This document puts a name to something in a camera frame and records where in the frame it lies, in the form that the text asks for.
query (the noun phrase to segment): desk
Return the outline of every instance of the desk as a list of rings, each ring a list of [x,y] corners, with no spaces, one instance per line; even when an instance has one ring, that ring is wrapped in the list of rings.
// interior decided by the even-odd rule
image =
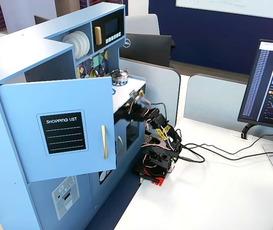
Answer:
[[[214,144],[234,152],[256,140],[183,118],[182,143]],[[238,156],[263,152],[262,139]],[[204,149],[203,164],[178,160],[162,187],[145,180],[115,230],[272,230],[273,166],[266,155],[228,161]],[[182,156],[196,159],[183,150]]]

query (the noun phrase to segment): gray partition panel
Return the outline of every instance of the gray partition panel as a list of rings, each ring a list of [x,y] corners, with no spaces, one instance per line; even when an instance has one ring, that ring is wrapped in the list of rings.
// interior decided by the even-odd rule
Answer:
[[[175,69],[157,66],[145,62],[120,58],[120,68],[130,69],[130,74],[146,79],[146,97],[152,103],[163,102],[166,105],[167,119],[170,125],[176,124],[177,107],[181,76]],[[155,105],[162,114],[162,105]]]
[[[184,117],[241,132],[246,123],[237,118],[246,84],[208,75],[194,75],[188,81]],[[248,134],[272,134],[273,128],[256,126]]]

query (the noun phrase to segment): dell logo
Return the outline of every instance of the dell logo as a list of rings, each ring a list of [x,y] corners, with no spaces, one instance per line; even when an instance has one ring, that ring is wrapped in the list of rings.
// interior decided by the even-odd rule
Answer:
[[[123,45],[123,47],[129,48],[130,46],[131,46],[131,41],[128,38],[126,38],[125,44]]]

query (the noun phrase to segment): cabinet door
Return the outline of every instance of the cabinet door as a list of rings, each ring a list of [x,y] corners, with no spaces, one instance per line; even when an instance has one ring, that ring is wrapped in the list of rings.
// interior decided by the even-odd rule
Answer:
[[[29,186],[36,212],[44,230],[84,230],[91,220],[93,202],[88,174],[77,176],[75,183],[78,183],[79,196],[71,207],[65,206],[67,212],[59,220],[55,202],[61,202],[61,200],[65,199],[67,193],[71,193],[71,189],[67,188],[65,190],[66,188],[64,187],[62,191],[63,196],[61,197],[53,198],[52,193],[64,180],[65,178],[57,178],[38,181],[31,183]]]
[[[119,141],[117,141],[117,136],[119,129],[121,127],[121,123],[125,122],[124,120],[120,120],[114,126],[115,129],[115,144],[116,144],[116,152],[117,152],[117,161],[118,161],[118,147],[121,145]],[[111,191],[114,189],[117,182],[120,180],[121,175],[120,169],[116,166],[115,170],[107,170],[101,171],[97,173],[91,173],[91,189],[92,189],[92,198],[94,208],[100,206],[102,201],[109,196]]]
[[[0,86],[28,182],[115,169],[111,78]]]

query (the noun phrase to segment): robotic arm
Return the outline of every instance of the robotic arm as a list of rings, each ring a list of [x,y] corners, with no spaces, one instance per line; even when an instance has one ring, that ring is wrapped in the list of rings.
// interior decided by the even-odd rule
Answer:
[[[139,121],[150,124],[159,136],[151,134],[142,145],[142,153],[145,155],[140,171],[140,176],[162,185],[167,173],[172,171],[172,163],[176,163],[182,150],[181,137],[168,124],[168,121],[160,113],[158,108],[148,108],[138,104],[141,96],[132,92],[131,104],[126,104],[118,111],[120,119],[127,121]]]

